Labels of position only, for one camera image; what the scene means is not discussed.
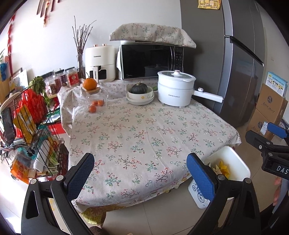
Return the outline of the person's hand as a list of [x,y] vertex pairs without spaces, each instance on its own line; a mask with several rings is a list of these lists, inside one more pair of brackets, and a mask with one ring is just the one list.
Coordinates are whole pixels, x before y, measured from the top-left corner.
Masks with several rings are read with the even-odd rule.
[[274,181],[274,185],[277,186],[277,189],[274,193],[273,196],[273,206],[277,205],[278,203],[278,199],[280,196],[280,191],[281,191],[281,184],[282,184],[282,178],[281,177],[276,177],[275,181]]

